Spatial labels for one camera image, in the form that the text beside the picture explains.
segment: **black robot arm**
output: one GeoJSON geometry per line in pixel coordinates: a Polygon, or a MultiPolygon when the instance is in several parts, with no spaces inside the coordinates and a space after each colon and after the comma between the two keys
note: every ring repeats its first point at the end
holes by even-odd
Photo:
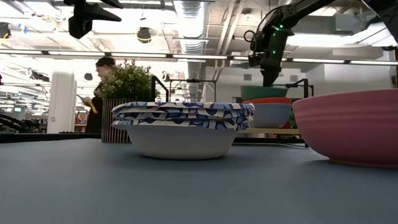
{"type": "MultiPolygon", "coordinates": [[[[302,0],[279,6],[263,18],[257,32],[250,40],[252,54],[249,56],[250,66],[260,65],[264,77],[263,86],[271,86],[279,76],[287,38],[294,35],[292,28],[305,16],[334,1],[302,0]]],[[[395,40],[398,40],[398,16],[395,16],[398,12],[398,0],[362,0],[362,2],[382,19],[395,40]]]]}

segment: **shelf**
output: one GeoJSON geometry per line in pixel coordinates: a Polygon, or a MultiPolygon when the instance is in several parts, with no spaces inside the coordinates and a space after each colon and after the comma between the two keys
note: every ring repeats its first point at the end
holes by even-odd
{"type": "Polygon", "coordinates": [[[298,129],[269,129],[269,128],[250,128],[240,131],[240,134],[300,134],[298,129]]]}

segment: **woman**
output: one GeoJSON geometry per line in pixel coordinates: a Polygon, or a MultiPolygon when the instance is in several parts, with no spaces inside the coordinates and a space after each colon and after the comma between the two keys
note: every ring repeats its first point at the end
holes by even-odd
{"type": "MultiPolygon", "coordinates": [[[[100,58],[97,63],[95,63],[96,70],[98,72],[98,76],[100,77],[101,81],[104,80],[109,75],[109,71],[115,66],[116,62],[115,59],[111,57],[103,57],[100,58]]],[[[83,104],[86,106],[90,106],[90,101],[94,108],[97,110],[97,113],[93,109],[90,110],[88,114],[87,126],[86,126],[86,133],[101,133],[102,128],[102,98],[96,94],[94,91],[94,98],[84,98],[82,100],[83,104]]]]}

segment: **potted plant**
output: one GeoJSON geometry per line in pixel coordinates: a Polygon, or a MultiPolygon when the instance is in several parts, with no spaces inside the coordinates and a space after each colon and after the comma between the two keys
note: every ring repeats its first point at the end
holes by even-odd
{"type": "Polygon", "coordinates": [[[112,109],[120,104],[132,101],[151,101],[150,67],[137,66],[135,61],[115,66],[96,90],[96,94],[103,98],[102,142],[130,143],[127,131],[118,130],[111,126],[114,118],[112,109]]]}

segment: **pink bowl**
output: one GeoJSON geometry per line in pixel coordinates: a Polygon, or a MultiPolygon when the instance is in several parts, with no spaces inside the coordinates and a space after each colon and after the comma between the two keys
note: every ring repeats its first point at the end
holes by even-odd
{"type": "Polygon", "coordinates": [[[398,89],[315,96],[293,110],[305,142],[331,161],[398,167],[398,89]]]}

